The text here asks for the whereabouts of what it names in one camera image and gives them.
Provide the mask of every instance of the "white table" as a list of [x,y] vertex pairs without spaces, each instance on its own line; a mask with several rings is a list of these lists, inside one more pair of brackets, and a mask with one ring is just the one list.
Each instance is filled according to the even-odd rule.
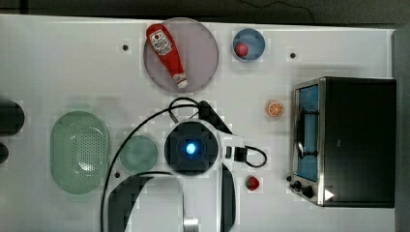
[[[0,164],[1,231],[99,231],[101,188],[75,196],[54,184],[50,132],[64,113],[90,107],[110,129],[113,155],[135,125],[178,96],[145,72],[142,46],[153,22],[0,15],[0,93],[26,113],[22,132],[0,138],[10,150]],[[293,86],[324,75],[391,78],[393,30],[205,25],[220,46],[220,66],[205,90],[187,96],[209,101],[235,133],[269,156],[262,169],[243,167],[236,176],[252,173],[263,182],[258,193],[241,187],[236,231],[394,231],[393,209],[319,208],[291,193],[285,182]],[[263,59],[250,64],[231,54],[234,34],[246,27],[258,29],[267,42]],[[123,51],[123,44],[130,49]],[[296,59],[289,58],[291,52]],[[270,99],[285,105],[277,119],[264,113]],[[161,139],[166,129],[158,127],[170,120],[155,122],[145,130]]]

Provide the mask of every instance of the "black floor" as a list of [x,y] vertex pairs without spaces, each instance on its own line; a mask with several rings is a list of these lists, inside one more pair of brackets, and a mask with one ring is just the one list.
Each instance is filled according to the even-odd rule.
[[0,0],[0,13],[396,28],[409,0]]

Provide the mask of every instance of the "small bowl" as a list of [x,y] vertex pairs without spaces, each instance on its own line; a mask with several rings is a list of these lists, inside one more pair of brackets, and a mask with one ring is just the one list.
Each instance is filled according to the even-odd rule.
[[[244,57],[239,57],[235,52],[235,47],[238,44],[246,44],[248,46],[249,52]],[[236,34],[232,43],[232,52],[233,55],[242,62],[252,62],[262,56],[263,51],[265,50],[265,39],[262,34],[258,31],[247,28],[244,29],[238,34]]]
[[157,143],[146,135],[133,136],[121,151],[120,161],[132,174],[147,172],[157,164]]

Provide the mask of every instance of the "toaster oven window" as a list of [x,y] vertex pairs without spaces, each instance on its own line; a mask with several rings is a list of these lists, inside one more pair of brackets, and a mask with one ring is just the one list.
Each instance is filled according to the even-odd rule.
[[[299,90],[299,112],[318,112],[319,111],[319,87],[318,85],[309,86]],[[298,157],[298,169],[296,174],[313,182],[317,181],[317,128],[318,114],[304,114],[305,122],[302,129],[305,132],[304,146],[302,151],[305,156]]]

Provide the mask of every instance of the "red ketchup bottle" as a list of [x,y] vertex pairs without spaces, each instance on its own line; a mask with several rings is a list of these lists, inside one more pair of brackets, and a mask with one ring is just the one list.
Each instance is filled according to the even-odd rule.
[[184,68],[182,68],[179,52],[168,30],[162,24],[153,24],[148,27],[146,36],[151,47],[178,85],[178,88],[183,89],[187,87],[188,82],[185,77]]

